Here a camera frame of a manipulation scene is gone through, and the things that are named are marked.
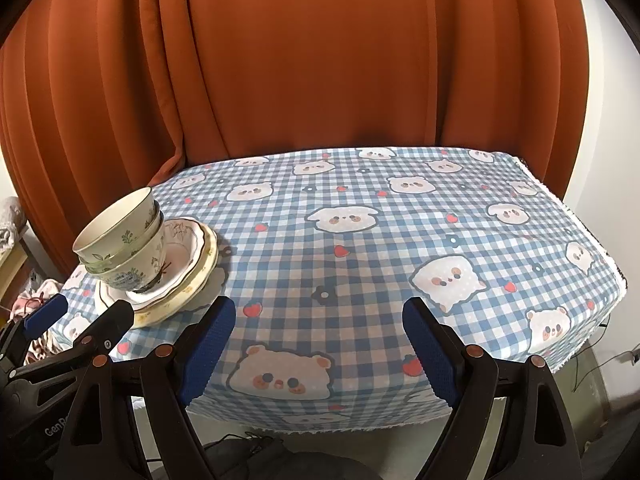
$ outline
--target bowl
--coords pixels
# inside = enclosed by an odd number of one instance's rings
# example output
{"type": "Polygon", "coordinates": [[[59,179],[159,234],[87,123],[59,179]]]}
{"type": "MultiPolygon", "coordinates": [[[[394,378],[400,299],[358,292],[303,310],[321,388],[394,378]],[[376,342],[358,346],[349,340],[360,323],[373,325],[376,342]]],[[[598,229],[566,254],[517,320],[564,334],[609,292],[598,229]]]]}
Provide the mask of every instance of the bowl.
{"type": "Polygon", "coordinates": [[[111,258],[145,232],[154,214],[154,195],[150,187],[129,193],[82,229],[73,250],[89,265],[111,258]]]}
{"type": "Polygon", "coordinates": [[[106,272],[107,270],[115,269],[117,266],[126,262],[130,257],[136,254],[140,249],[142,249],[142,247],[144,247],[146,243],[151,240],[152,236],[158,232],[158,229],[164,223],[164,213],[160,211],[160,205],[155,201],[154,205],[156,207],[156,214],[151,221],[151,224],[149,224],[149,226],[146,228],[145,232],[143,232],[136,240],[133,240],[132,243],[126,245],[123,250],[117,252],[110,258],[105,258],[101,262],[88,264],[82,258],[80,258],[80,262],[84,264],[86,270],[91,274],[99,274],[100,272],[106,272]]]}
{"type": "Polygon", "coordinates": [[[151,240],[126,262],[111,270],[91,275],[119,290],[143,292],[160,277],[165,256],[164,224],[161,224],[151,240]]]}

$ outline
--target floor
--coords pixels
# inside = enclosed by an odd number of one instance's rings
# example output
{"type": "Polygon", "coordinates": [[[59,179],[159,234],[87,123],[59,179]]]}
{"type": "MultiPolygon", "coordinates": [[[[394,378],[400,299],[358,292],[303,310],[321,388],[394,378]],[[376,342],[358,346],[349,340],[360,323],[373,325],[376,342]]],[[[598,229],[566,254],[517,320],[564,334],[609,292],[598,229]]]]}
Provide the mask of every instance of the floor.
{"type": "MultiPolygon", "coordinates": [[[[595,366],[590,350],[579,358],[579,378],[595,366]]],[[[580,452],[587,440],[592,439],[604,422],[606,412],[603,403],[602,378],[597,372],[590,374],[574,393],[576,359],[571,359],[557,374],[556,383],[567,407],[580,452]]],[[[470,480],[484,478],[491,459],[504,410],[504,401],[496,400],[476,463],[469,475],[470,480]]],[[[151,430],[144,410],[136,410],[138,430],[148,458],[158,457],[151,430]]],[[[243,434],[245,428],[237,424],[213,421],[210,418],[192,415],[200,441],[212,442],[227,433],[243,434]]],[[[293,451],[323,451],[359,460],[375,470],[385,480],[414,478],[436,443],[445,419],[427,424],[391,428],[389,430],[354,431],[345,433],[319,433],[283,435],[286,446],[293,451]]]]}

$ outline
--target stack of dishes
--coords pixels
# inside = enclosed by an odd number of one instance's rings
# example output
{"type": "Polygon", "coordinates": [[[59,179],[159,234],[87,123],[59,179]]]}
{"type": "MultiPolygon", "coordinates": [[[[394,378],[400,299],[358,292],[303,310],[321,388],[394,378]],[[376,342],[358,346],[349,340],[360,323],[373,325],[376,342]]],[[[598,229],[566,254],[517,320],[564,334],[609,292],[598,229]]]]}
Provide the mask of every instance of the stack of dishes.
{"type": "Polygon", "coordinates": [[[166,319],[206,284],[218,259],[216,234],[191,218],[164,220],[152,189],[121,198],[76,238],[102,313],[117,300],[135,311],[133,328],[166,319]]]}

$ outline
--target blue textured rubber pad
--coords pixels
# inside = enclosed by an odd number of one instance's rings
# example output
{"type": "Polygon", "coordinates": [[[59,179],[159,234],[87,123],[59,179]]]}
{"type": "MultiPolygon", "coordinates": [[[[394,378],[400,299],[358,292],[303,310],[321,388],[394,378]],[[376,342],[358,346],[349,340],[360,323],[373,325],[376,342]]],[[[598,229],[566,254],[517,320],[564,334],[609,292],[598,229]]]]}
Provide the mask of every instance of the blue textured rubber pad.
{"type": "Polygon", "coordinates": [[[182,387],[178,393],[178,400],[183,406],[188,406],[203,394],[235,325],[236,304],[225,298],[216,319],[184,367],[182,387]]]}
{"type": "Polygon", "coordinates": [[[456,388],[454,367],[412,300],[407,301],[402,308],[402,325],[431,383],[433,393],[453,407],[460,398],[456,388]]]}
{"type": "Polygon", "coordinates": [[[24,335],[27,339],[37,339],[66,314],[68,303],[62,294],[56,294],[38,310],[24,320],[24,335]]]}

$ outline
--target stack of plates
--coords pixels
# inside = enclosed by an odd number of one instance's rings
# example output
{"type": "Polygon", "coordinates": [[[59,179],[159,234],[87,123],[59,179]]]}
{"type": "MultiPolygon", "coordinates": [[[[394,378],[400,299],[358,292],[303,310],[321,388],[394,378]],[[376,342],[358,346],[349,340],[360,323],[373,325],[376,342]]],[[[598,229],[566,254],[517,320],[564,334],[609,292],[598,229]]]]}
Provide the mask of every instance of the stack of plates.
{"type": "Polygon", "coordinates": [[[202,290],[218,260],[216,234],[192,218],[172,218],[164,222],[164,236],[166,258],[160,281],[141,294],[98,282],[94,299],[99,314],[125,300],[134,310],[132,328],[141,328],[172,316],[202,290]]]}

